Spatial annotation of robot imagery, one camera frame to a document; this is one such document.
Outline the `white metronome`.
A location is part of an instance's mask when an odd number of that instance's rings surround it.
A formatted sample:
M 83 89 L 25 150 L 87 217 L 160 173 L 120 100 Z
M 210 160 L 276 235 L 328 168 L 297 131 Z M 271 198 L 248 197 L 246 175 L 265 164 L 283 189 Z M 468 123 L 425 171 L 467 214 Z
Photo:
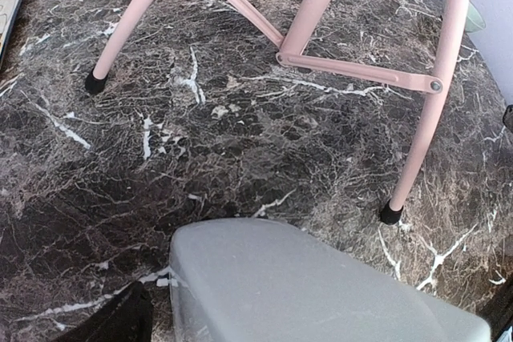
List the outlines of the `white metronome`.
M 171 302 L 179 341 L 488 341 L 465 312 L 265 219 L 176 230 Z

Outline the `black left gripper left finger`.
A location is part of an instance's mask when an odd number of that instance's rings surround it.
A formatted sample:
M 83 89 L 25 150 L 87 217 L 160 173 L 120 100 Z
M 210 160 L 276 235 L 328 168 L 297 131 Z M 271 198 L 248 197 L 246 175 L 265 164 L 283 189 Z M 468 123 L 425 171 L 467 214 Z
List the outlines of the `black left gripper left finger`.
M 153 304 L 144 285 L 134 281 L 90 318 L 54 341 L 151 341 Z

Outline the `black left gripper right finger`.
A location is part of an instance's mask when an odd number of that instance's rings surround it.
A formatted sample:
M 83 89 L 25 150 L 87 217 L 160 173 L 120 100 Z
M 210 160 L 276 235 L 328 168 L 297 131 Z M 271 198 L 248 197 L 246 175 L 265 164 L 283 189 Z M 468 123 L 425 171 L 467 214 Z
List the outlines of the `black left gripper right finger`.
M 491 328 L 491 340 L 499 337 L 512 326 L 512 286 L 502 286 L 479 311 Z

